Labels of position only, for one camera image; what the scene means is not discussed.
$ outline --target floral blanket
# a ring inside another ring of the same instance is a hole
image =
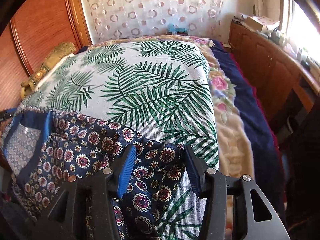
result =
[[[165,35],[90,46],[68,58],[23,103],[79,111],[120,122],[152,140],[191,144],[197,156],[225,175],[253,176],[251,145],[233,104],[234,85],[212,45],[208,39]],[[196,239],[204,207],[185,174],[164,206],[159,234]],[[231,227],[232,202],[227,222]]]

